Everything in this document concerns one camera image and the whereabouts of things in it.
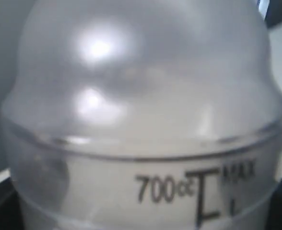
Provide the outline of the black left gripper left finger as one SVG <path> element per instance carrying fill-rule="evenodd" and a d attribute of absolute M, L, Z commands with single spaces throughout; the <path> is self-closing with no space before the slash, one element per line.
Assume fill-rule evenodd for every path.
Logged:
<path fill-rule="evenodd" d="M 0 230 L 24 228 L 17 193 L 10 181 L 0 182 Z"/>

